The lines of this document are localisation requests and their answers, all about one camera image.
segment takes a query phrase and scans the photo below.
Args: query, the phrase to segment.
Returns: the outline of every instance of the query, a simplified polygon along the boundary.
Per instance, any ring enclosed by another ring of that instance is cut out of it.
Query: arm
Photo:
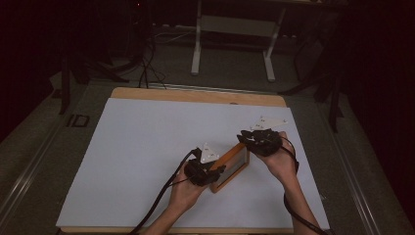
[[[173,183],[185,180],[184,164]],[[171,189],[170,201],[162,214],[150,225],[142,235],[166,234],[174,222],[198,201],[199,196],[207,188],[192,184],[189,180],[174,184]]]
[[[287,138],[285,132],[280,132],[282,137]],[[293,152],[292,146],[283,139],[283,146]],[[297,179],[296,166],[293,159],[284,151],[278,150],[275,154],[262,157],[258,156],[268,167],[269,171],[282,183],[287,201],[294,212],[299,216],[319,227],[308,203],[302,193],[299,180]],[[316,234],[294,217],[292,217],[295,234]]]

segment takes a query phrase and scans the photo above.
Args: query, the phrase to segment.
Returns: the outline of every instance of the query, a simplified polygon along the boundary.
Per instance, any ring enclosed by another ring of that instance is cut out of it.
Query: floor
[[[203,41],[200,73],[193,76],[193,35],[174,37],[156,37],[156,51],[148,67],[150,88],[277,95],[300,84],[293,63],[295,50],[287,50],[296,49],[293,38],[277,42],[271,57],[277,81],[270,83],[260,50],[230,46],[232,42],[224,45]],[[150,60],[152,53],[148,52],[146,58]],[[60,209],[107,99],[115,87],[138,86],[142,71],[138,67],[122,72],[120,76],[129,83],[115,83],[91,71],[93,79],[88,85],[72,81],[71,105],[65,115],[58,115],[60,100],[48,97],[1,143],[0,234],[57,233]],[[51,77],[58,88],[59,79],[59,74]],[[292,108],[334,233],[415,234],[347,96],[341,97],[343,116],[337,119],[339,132],[334,133],[327,121],[330,101],[314,102],[314,91],[315,87],[310,87],[284,98]],[[70,115],[88,115],[90,121],[82,128],[67,126]]]

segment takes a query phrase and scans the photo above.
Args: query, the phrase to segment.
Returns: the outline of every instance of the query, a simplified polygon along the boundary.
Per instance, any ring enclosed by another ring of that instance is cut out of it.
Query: white board
[[[58,227],[135,227],[180,161],[205,143],[219,155],[261,116],[282,118],[296,147],[298,176],[320,226],[329,228],[289,108],[109,99],[69,189]],[[168,203],[167,190],[147,222]],[[279,181],[255,156],[217,194],[209,189],[173,227],[292,228]]]

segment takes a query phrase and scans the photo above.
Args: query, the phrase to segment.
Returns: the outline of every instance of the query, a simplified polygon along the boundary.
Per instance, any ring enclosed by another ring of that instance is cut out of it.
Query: white plastic bracket
[[[265,130],[287,123],[288,122],[284,119],[261,116],[260,120],[255,125],[251,126],[251,130]]]
[[[202,149],[201,163],[207,164],[219,159],[219,155],[216,154],[209,146],[208,143],[204,144]]]

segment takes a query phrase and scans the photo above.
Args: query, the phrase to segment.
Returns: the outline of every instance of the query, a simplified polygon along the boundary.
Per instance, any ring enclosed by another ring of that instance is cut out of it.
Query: desk
[[[117,88],[104,109],[57,226],[65,232],[130,231],[195,145],[207,141],[218,154],[224,154],[245,128],[241,123],[254,121],[259,114],[278,114],[289,121],[280,130],[296,146],[304,195],[320,225],[328,228],[294,119],[285,106],[278,96]],[[283,193],[266,166],[252,158],[219,193],[204,192],[170,233],[292,232]],[[165,195],[149,222],[167,203]]]
[[[270,42],[266,50],[263,51],[263,61],[265,64],[266,76],[268,81],[275,81],[274,68],[272,67],[271,54],[274,50],[275,42],[278,38],[278,33],[281,28],[281,24],[285,17],[287,7],[289,6],[307,6],[317,7],[321,9],[330,8],[331,11],[339,11],[344,8],[332,4],[322,3],[321,0],[309,1],[309,0],[266,0],[264,2],[272,2],[279,4],[281,9],[279,10],[278,19],[275,22],[271,21],[254,21],[248,19],[235,19],[227,17],[207,16],[202,13],[202,0],[198,0],[197,21],[196,21],[196,43],[195,51],[193,54],[191,74],[199,74],[199,65],[201,60],[202,46],[201,46],[201,33],[202,31],[215,31],[234,34],[245,34],[253,36],[269,37]]]

